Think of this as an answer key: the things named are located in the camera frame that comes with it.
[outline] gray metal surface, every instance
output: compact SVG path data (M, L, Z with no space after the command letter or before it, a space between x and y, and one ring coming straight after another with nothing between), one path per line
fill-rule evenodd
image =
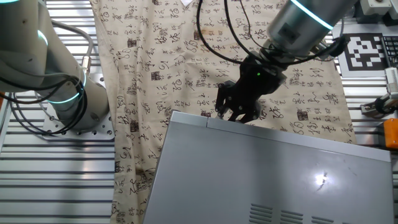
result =
M179 114L167 130L144 224L393 224L391 163L370 159L370 149L214 118L206 127L175 122Z
M75 1L53 1L47 0L47 6L52 19L74 25L89 33L94 40L95 47L92 54L91 73L102 73L100 58L98 55L98 44L94 17L88 0ZM86 53L88 43L79 35L72 32L55 28L63 43L73 56L81 63ZM384 95L386 90L386 79L383 77L366 78L342 78L348 108L353 120L357 142L360 145L378 145L375 126L381 121L376 121L361 115L360 104L371 102L375 97ZM21 99L33 99L33 92L19 94ZM44 113L38 105L21 105L27 117L38 126L43 125ZM0 115L10 111L2 110ZM7 162L6 170L0 170L0 190L5 188L30 188L40 189L46 192L49 189L113 189L114 178L114 144L112 142L47 142L32 134L29 134L15 118L5 120L5 128L0 133L1 148L0 164ZM398 188L398 159L393 157L394 186ZM32 167L34 163L44 164L39 168ZM111 198L113 191L104 192ZM62 200L28 200L14 198L0 202L3 206L15 206L29 203L32 207L41 207L42 215L5 215L0 214L0 223L109 223L111 214L111 199L100 200L104 195L99 195L97 200L75 200L65 202ZM394 194L394 200L398 202L398 194ZM68 205L78 204L69 215L62 215L62 210ZM93 212L91 209L103 209L102 213Z
M51 1L52 19L87 31L94 40L92 77L102 75L89 1ZM55 29L81 63L87 41ZM33 100L32 91L18 94ZM45 114L38 105L21 105L39 127ZM113 142L48 142L28 133L10 114L0 133L0 223L109 223L113 197Z

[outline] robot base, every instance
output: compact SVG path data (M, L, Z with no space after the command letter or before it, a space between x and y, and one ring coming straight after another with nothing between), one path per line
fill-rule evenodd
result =
M47 107L47 112L55 118L57 117L55 110L50 104ZM44 119L43 130L56 131L63 127L65 126L61 122L50 119L48 116ZM69 130L65 133L57 134L56 136L43 136L43 138L48 141L65 141L68 139L72 141L113 141L114 131L111 121L111 112L109 112L105 119L97 126L84 133Z

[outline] laptop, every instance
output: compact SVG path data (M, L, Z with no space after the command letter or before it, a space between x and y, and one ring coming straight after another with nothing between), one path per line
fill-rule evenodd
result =
M393 223L388 151L173 112L144 224Z

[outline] tablecloth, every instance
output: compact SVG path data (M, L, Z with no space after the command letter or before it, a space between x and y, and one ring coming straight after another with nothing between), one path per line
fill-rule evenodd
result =
M261 44L285 0L245 1L251 34ZM198 38L198 2L90 0L108 91L115 138L111 223L141 223L172 110L215 117L217 86L239 78L239 65L218 58ZM239 1L228 0L238 37L248 34ZM227 26L222 0L204 0L201 31L219 53L246 53ZM261 97L261 116L250 125L356 143L341 79L333 62L289 67L285 83Z

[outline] cable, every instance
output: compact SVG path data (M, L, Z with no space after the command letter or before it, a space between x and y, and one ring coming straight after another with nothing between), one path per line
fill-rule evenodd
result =
M229 62L237 63L237 64L240 64L240 65L242 65L242 64L247 64L247 65L253 65L253 66L261 66L261 65L256 65L256 64L253 64L253 63L241 62L241 61L238 61L238 60L235 60L235 59L231 59L231 58L225 57L224 55L218 53L217 51L215 51L214 49L212 49L212 48L208 45L208 43L206 42L205 38L203 37L203 34L201 33L201 29L200 29L200 9L201 9L201 4L202 4L202 3L203 3L203 0L199 0L199 3L198 3L198 10L197 10L197 30L198 30L199 38L200 38L200 40L203 42L203 45L205 45L205 47L206 47L211 53L213 53L213 54L215 54L216 56L219 56L220 58L222 58L222 59L224 59L224 60L227 60L227 61L229 61Z
M42 98L42 99L40 99L40 100L34 100L34 101L19 101L19 100L14 99L14 98L12 98L12 97L10 97L10 96L6 96L6 95L4 95L4 94L2 94L2 93L0 93L0 97L1 97L1 98L4 98L4 99L6 99L6 100L9 100L9 101L11 101L11 102L14 102L14 103L20 103L20 104L25 104L25 105L40 103L40 102L43 102L43 101L49 99L51 96L53 96L53 95L62 87L62 85L65 84L67 81L69 81L69 79L66 79L66 80L60 82L60 83L59 83L59 86L57 86L57 87L56 87L53 91L51 91L46 97L44 97L44 98Z
M232 33L232 36L234 37L235 41L238 43L239 46L241 46L241 48L250 56L254 57L255 59L257 59L258 61L262 62L262 63L267 63L264 59L259 58L257 56L255 56L253 53L250 52L250 50L248 50L243 44L242 42L239 40L238 36L235 34L234 28L232 26L232 22L231 22L231 18L229 17L229 9L228 9L228 0L224 0L224 9L225 9L225 15L226 15L226 20L228 23L228 27L229 30Z
M268 49L268 48L266 48L266 47L263 47L262 45L260 45L259 43L257 43L257 42L254 40L253 36L251 35L251 25L250 25L250 21L249 21L249 16L248 16L248 14L246 13L246 10L244 9L242 0L239 0L239 2L241 3L244 16L246 17L246 20L248 21L248 29L249 29L249 36L250 36L250 39L253 40L253 42L254 42L257 46L259 46L260 48L262 48L262 49L265 49L265 50L275 50L275 49Z
M36 96L36 99L39 100L39 95L38 95L36 92L35 92L35 96ZM44 108L42 102L39 102L38 104L39 104L40 108L42 109L42 111L43 111L49 118L54 119L54 120L56 120L56 121L64 121L64 120L61 120L61 119L58 119L58 118L54 118L54 116L52 116L51 114L49 114L49 112L47 112L47 110Z
M84 116L84 114L85 114L85 111L86 111L86 109L87 109L87 95L86 95L85 92L83 92L83 89L82 89L82 88L83 88L83 84L80 82L80 86L77 88L77 90L81 89L81 94L82 94L83 100L82 100L82 101L79 101L78 108L76 109L75 114L73 115L74 119L71 120L67 125L65 125L64 128L62 128L62 129L60 129L60 130L58 130L58 131L56 131L56 132L51 132L51 133L50 133L50 132L48 132L48 131L44 131L43 129L40 129L40 128L34 126L30 121L28 121L28 120L26 119L26 117L24 116L24 114L23 114L23 112L22 112L22 110L21 110L21 107L19 106L18 103L16 103L17 110L18 110L18 112L21 114L21 116L22 116L22 118L24 119L24 121L27 122L28 124L30 124L33 128L35 128L35 129L38 130L39 132L34 131L34 130L28 128L26 125L24 125L23 122L19 119L18 115L16 114L15 108L14 108L13 106L11 106L11 110L12 110L12 113L13 113L14 117L16 118L16 120L17 120L24 128L26 128L26 130L28 130L28 131L30 131L30 132L32 132L32 133L34 133L34 134L43 134L43 135L51 135L51 136L52 136L53 134L62 134L62 133L64 133L64 132L66 132L66 131L71 130L71 129L81 120L81 118L82 118L82 117Z
M91 52L93 51L94 43L93 43L93 39L90 37L90 35L88 35L86 32L82 31L79 28L63 24L63 23L55 21L53 19L51 20L51 23L53 25L61 28L61 29L69 30L69 31L74 32L76 34L82 35L88 41L88 49L87 49L87 53L86 53L85 56L90 56L91 55Z

